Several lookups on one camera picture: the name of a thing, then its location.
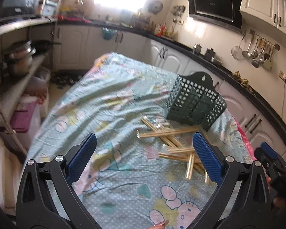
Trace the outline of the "person right hand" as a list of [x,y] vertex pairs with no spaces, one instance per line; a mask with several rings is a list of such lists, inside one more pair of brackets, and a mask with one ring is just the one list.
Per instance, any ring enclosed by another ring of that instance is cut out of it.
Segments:
[[275,195],[275,190],[270,186],[271,183],[271,178],[267,177],[267,184],[268,184],[268,188],[269,188],[269,192],[270,192],[270,198],[273,201],[273,205],[279,209],[283,209],[286,207],[286,201],[284,198],[279,197],[279,196],[274,196]]

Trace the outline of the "person left hand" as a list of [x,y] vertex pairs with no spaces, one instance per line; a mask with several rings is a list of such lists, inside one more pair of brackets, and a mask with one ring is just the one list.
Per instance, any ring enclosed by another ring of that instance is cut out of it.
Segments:
[[169,220],[165,220],[163,222],[154,224],[153,226],[151,226],[149,229],[165,229],[166,225],[169,223]]

